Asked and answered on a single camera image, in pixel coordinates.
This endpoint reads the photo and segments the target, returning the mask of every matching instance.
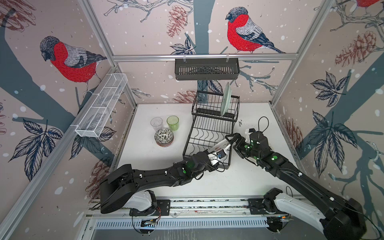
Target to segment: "light green plate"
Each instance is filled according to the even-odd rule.
[[[221,102],[221,110],[220,115],[224,116],[224,114],[228,111],[229,104],[231,102],[231,94],[232,90],[229,86],[229,83],[225,86],[224,94],[223,94],[223,101]]]

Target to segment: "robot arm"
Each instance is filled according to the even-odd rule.
[[[100,181],[101,213],[116,211],[127,201],[131,204],[129,207],[150,211],[157,207],[154,206],[156,200],[153,192],[141,191],[160,186],[184,185],[204,171],[211,172],[217,168],[218,161],[210,161],[205,152],[198,152],[189,159],[159,170],[137,170],[125,164]]]
[[[344,200],[300,172],[287,158],[273,152],[268,139],[260,131],[249,130],[249,142],[240,134],[233,134],[235,151],[241,158],[249,158],[265,171],[291,185],[316,208],[272,189],[264,196],[264,207],[269,212],[277,209],[290,213],[322,231],[328,240],[358,240],[366,232],[362,206],[354,199]]]

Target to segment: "white wire basket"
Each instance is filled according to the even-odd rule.
[[[98,93],[98,96],[77,126],[75,131],[79,136],[100,136],[126,84],[127,76],[125,74],[111,74],[107,83]]]

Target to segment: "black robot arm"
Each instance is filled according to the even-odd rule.
[[[132,169],[125,164],[100,181],[101,213],[107,214],[124,206],[136,192],[153,187],[175,187],[189,183],[204,171],[214,171],[206,152],[198,152],[171,167],[158,170]]]
[[[241,158],[246,158],[248,161],[251,161],[248,158],[252,158],[257,165],[291,185],[316,206],[325,216],[325,219],[320,219],[320,222],[328,240],[358,240],[364,235],[366,225],[364,216],[359,214],[362,212],[360,203],[352,198],[346,201],[320,186],[300,172],[286,157],[273,152],[269,147],[268,139],[262,132],[254,129],[250,131],[252,133],[249,135],[249,143],[246,143],[245,138],[238,133],[230,135],[233,136],[232,143],[236,142],[235,151]],[[270,211],[276,210],[273,199],[270,200],[272,201],[269,201],[271,205],[268,208]]]

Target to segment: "bowl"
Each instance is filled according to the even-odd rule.
[[[155,133],[155,141],[161,147],[168,147],[173,142],[173,132],[168,128],[159,129]]]

